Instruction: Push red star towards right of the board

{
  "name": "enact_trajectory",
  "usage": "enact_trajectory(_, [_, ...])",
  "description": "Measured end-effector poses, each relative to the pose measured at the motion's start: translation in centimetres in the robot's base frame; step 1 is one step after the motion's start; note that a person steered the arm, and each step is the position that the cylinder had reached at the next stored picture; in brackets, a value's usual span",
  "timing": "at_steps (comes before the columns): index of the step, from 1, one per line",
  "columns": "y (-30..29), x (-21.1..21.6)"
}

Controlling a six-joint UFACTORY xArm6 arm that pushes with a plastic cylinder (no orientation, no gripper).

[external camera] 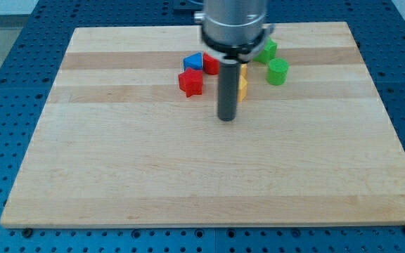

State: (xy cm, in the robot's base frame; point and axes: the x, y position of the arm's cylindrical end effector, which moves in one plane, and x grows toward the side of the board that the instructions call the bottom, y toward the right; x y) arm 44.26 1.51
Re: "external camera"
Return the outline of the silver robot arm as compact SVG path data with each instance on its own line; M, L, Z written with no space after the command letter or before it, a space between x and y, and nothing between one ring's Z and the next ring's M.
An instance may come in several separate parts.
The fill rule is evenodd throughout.
M219 61L217 116L236 118L240 69L258 56L275 25L266 22L267 0L204 0L194 13L208 54Z

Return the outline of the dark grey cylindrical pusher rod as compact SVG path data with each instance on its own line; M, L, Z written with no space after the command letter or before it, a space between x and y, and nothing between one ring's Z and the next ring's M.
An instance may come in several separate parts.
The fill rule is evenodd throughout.
M240 63L235 60L221 61L219 64L217 116L230 122L236 117Z

